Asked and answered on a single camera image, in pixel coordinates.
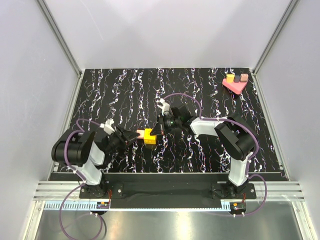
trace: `white wall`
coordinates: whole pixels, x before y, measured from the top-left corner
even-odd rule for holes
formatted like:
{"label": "white wall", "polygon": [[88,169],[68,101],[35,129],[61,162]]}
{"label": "white wall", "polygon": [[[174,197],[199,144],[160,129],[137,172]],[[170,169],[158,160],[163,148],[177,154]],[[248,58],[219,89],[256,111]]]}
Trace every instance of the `white wall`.
{"label": "white wall", "polygon": [[286,156],[320,236],[320,1],[300,1],[258,79]]}
{"label": "white wall", "polygon": [[0,239],[20,239],[76,74],[35,0],[0,2]]}
{"label": "white wall", "polygon": [[290,0],[46,0],[80,68],[254,67]]}

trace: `metallic floor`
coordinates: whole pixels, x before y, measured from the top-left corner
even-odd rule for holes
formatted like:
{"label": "metallic floor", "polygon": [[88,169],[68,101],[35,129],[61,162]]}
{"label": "metallic floor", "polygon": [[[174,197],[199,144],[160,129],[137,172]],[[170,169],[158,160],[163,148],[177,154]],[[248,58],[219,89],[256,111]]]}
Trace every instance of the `metallic floor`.
{"label": "metallic floor", "polygon": [[[258,203],[249,202],[248,212]],[[100,223],[81,211],[64,211],[62,220],[75,239],[88,240]],[[248,217],[216,216],[208,212],[115,212],[103,215],[107,233],[100,240],[302,240],[290,202],[267,202],[257,214]],[[66,240],[60,230],[58,211],[42,214],[36,240]]]}

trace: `black marble tabletop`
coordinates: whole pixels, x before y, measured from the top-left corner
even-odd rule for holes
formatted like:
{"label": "black marble tabletop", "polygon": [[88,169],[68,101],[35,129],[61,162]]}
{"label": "black marble tabletop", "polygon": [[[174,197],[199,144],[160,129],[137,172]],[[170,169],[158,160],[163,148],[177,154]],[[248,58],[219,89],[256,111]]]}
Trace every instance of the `black marble tabletop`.
{"label": "black marble tabletop", "polygon": [[[222,86],[226,74],[249,74],[241,95]],[[148,68],[87,69],[76,100],[70,127],[76,120],[98,123],[113,118],[115,125],[128,130],[152,128],[161,110],[157,102],[171,93],[185,93],[196,98],[204,117],[240,114],[256,131],[260,150],[250,165],[251,172],[279,172],[280,167],[267,128],[258,94],[248,68]],[[192,114],[197,105],[191,99],[175,96],[172,106],[186,104]],[[83,122],[84,129],[97,127]],[[191,136],[176,130],[158,136],[156,145],[138,139],[126,150],[113,154],[105,173],[217,173],[230,170],[230,156],[218,138]]]}

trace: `yellow cube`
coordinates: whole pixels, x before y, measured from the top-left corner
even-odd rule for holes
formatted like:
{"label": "yellow cube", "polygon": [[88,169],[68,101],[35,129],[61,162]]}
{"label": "yellow cube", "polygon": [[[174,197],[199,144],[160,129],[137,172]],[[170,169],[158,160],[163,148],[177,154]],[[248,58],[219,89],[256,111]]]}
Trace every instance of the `yellow cube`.
{"label": "yellow cube", "polygon": [[226,75],[226,82],[227,83],[233,83],[234,79],[235,79],[235,75],[233,75],[233,74],[227,74]]}
{"label": "yellow cube", "polygon": [[157,141],[157,136],[156,135],[155,136],[150,136],[151,131],[152,131],[151,128],[146,128],[144,130],[143,140],[144,140],[145,144],[153,144],[153,145],[155,145],[156,141]]}

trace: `toy block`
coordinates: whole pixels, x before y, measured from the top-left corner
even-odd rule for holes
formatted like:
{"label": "toy block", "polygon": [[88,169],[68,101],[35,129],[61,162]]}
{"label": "toy block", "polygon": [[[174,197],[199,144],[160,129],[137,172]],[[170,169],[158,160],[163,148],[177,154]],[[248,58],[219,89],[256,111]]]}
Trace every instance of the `toy block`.
{"label": "toy block", "polygon": [[245,88],[247,83],[248,83],[247,81],[246,82],[227,82],[226,79],[223,79],[222,81],[223,86],[225,86],[226,88],[230,89],[232,92],[238,95],[242,93],[242,90]]}
{"label": "toy block", "polygon": [[157,136],[151,136],[150,133],[151,133],[152,129],[151,128],[146,128],[144,130],[144,137],[143,137],[143,140],[144,140],[144,143],[145,144],[156,144],[156,141],[157,141]]}
{"label": "toy block", "polygon": [[233,75],[233,74],[227,74],[227,75],[226,75],[226,81],[227,81],[227,83],[233,83],[233,82],[234,82],[234,78],[235,78],[235,75]]}
{"label": "toy block", "polygon": [[140,136],[138,136],[137,139],[144,139],[144,137],[145,137],[145,130],[140,130],[140,129],[138,129],[136,132],[137,132],[138,134],[140,134]]}
{"label": "toy block", "polygon": [[238,76],[238,75],[236,75],[235,77],[234,77],[234,81],[233,81],[234,83],[239,83],[240,82],[240,76]]}
{"label": "toy block", "polygon": [[241,74],[241,78],[240,78],[240,83],[246,83],[248,82],[248,77],[249,75],[248,74]]}

